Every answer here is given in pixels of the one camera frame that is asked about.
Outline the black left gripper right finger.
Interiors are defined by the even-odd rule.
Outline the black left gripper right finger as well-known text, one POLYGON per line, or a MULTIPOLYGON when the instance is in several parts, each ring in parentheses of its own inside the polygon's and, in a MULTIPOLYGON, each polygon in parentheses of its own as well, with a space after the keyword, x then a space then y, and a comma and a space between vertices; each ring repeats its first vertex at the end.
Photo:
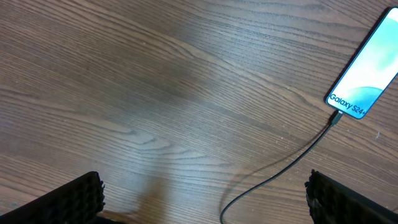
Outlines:
POLYGON ((314 224, 397 224, 397 214, 319 171, 305 183, 314 224))

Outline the Samsung Galaxy smartphone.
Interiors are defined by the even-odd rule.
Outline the Samsung Galaxy smartphone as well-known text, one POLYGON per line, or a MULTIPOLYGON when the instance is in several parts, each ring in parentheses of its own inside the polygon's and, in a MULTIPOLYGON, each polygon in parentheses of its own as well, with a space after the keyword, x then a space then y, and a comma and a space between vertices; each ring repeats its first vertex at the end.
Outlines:
POLYGON ((362 119, 397 75, 397 8, 390 7, 343 70, 325 103, 362 119))

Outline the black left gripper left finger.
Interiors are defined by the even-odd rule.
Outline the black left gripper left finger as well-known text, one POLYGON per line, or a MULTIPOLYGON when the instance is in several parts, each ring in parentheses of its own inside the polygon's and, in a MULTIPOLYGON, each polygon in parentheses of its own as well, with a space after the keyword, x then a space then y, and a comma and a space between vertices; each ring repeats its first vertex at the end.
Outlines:
POLYGON ((91 171, 1 215, 1 224, 92 223, 104 208, 103 191, 99 173, 91 171))

